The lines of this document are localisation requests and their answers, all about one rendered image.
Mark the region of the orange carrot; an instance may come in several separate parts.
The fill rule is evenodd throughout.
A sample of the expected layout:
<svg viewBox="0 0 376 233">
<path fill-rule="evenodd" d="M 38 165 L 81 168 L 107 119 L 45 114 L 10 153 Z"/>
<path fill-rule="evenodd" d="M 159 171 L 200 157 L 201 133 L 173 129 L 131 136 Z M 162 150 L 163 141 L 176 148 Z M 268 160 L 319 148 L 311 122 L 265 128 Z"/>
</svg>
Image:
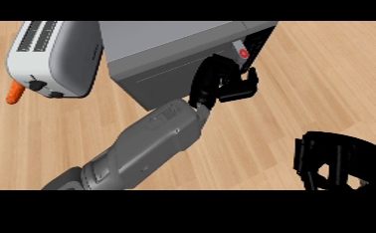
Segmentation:
<svg viewBox="0 0 376 233">
<path fill-rule="evenodd" d="M 23 92 L 24 92 L 24 87 L 16 81 L 11 81 L 7 96 L 5 96 L 5 103 L 8 105 L 14 105 L 19 102 Z"/>
</svg>

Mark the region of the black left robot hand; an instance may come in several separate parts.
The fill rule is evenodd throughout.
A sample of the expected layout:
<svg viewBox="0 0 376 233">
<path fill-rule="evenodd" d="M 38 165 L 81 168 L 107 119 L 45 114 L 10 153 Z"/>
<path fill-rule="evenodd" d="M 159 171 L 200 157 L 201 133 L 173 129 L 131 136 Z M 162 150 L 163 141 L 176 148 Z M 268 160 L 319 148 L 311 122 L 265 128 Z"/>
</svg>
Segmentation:
<svg viewBox="0 0 376 233">
<path fill-rule="evenodd" d="M 232 59 L 212 54 L 197 67 L 188 93 L 188 105 L 197 104 L 210 110 L 215 101 L 222 103 L 247 99 L 256 93 L 257 76 L 255 68 L 247 70 L 247 76 L 240 78 L 238 64 Z"/>
</svg>

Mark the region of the grey microwave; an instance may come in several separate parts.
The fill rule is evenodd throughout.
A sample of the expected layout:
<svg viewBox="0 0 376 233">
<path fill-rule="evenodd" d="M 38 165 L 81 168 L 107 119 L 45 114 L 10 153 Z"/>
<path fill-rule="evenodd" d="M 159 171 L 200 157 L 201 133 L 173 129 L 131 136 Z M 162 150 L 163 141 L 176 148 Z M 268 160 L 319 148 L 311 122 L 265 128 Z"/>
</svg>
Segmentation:
<svg viewBox="0 0 376 233">
<path fill-rule="evenodd" d="M 249 67 L 275 25 L 274 21 L 103 21 L 110 78 L 150 111 L 188 95 L 196 69 L 210 55 Z"/>
</svg>

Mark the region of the silver toaster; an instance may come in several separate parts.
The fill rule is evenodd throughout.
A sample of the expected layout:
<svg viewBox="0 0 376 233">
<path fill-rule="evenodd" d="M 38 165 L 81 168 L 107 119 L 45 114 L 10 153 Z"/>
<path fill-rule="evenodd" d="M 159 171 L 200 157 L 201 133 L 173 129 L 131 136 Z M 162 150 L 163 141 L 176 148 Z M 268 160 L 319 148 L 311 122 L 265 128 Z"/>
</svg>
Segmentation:
<svg viewBox="0 0 376 233">
<path fill-rule="evenodd" d="M 24 21 L 8 49 L 7 73 L 45 98 L 83 98 L 101 54 L 97 21 Z"/>
</svg>

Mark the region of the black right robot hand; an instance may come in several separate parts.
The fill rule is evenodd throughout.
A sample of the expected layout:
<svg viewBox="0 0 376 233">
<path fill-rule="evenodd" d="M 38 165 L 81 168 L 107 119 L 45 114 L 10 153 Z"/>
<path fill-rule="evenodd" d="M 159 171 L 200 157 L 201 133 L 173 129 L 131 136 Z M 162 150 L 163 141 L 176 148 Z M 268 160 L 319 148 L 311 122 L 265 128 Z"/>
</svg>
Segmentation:
<svg viewBox="0 0 376 233">
<path fill-rule="evenodd" d="M 376 144 L 324 131 L 294 140 L 293 169 L 306 190 L 350 191 L 347 176 L 359 179 L 356 191 L 376 192 Z"/>
</svg>

